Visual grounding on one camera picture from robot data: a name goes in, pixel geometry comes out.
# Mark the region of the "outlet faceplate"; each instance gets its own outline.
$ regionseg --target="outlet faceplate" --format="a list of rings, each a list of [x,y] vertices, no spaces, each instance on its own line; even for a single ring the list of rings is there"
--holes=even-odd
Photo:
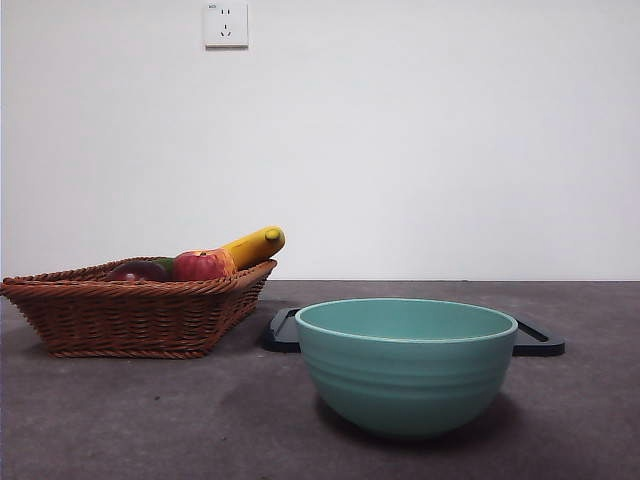
[[[204,7],[204,45],[249,46],[249,8],[242,2],[215,2]]]

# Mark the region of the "yellow banana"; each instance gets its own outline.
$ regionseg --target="yellow banana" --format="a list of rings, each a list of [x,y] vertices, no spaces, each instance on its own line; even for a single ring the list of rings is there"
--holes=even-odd
[[[236,268],[242,270],[263,262],[284,247],[284,232],[271,225],[227,243],[225,249],[233,258]]]

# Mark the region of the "bowl rim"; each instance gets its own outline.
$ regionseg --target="bowl rim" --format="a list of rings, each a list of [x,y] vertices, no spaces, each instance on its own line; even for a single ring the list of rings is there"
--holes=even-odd
[[[460,338],[392,338],[392,337],[374,337],[371,335],[356,335],[354,333],[345,333],[339,332],[337,330],[331,330],[328,328],[318,327],[316,325],[312,325],[309,322],[306,322],[302,319],[302,315],[312,309],[324,307],[327,305],[334,305],[339,303],[351,303],[351,302],[370,302],[370,301],[402,301],[402,302],[421,302],[421,303],[440,303],[440,304],[449,304],[449,305],[457,305],[463,307],[469,307],[476,310],[483,310],[486,312],[490,312],[496,315],[499,315],[511,323],[511,326],[497,333],[491,333],[488,335],[477,335],[473,337],[460,337]],[[335,335],[338,337],[344,338],[352,338],[358,340],[371,340],[378,342],[387,342],[387,343],[412,343],[412,344],[443,344],[443,343],[468,343],[468,342],[478,342],[478,341],[486,341],[493,340],[500,337],[506,337],[508,335],[513,334],[516,330],[518,330],[518,321],[513,318],[511,315],[508,315],[499,310],[495,310],[493,308],[482,307],[480,305],[473,305],[471,303],[462,303],[462,302],[454,302],[449,300],[435,300],[428,298],[402,298],[402,297],[367,297],[367,298],[348,298],[342,300],[331,300],[328,302],[320,302],[315,303],[313,305],[308,305],[304,308],[298,310],[295,314],[296,323],[298,325],[302,325],[305,328],[309,328],[310,330],[315,330],[317,332]]]

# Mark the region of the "ceramic bowl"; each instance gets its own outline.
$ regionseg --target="ceramic bowl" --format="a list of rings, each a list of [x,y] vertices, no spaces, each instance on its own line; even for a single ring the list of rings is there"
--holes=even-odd
[[[427,438],[469,422],[499,392],[517,321],[475,305],[364,298],[296,313],[322,399],[374,434]]]

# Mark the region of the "gray floor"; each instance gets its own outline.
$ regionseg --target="gray floor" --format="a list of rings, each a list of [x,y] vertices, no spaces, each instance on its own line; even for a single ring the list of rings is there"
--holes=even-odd
[[[277,310],[403,296],[526,315],[566,338],[514,357],[481,417],[437,440],[362,433],[317,396],[299,354],[258,342]],[[2,318],[2,479],[637,479],[640,283],[269,281],[197,360],[55,359]]]

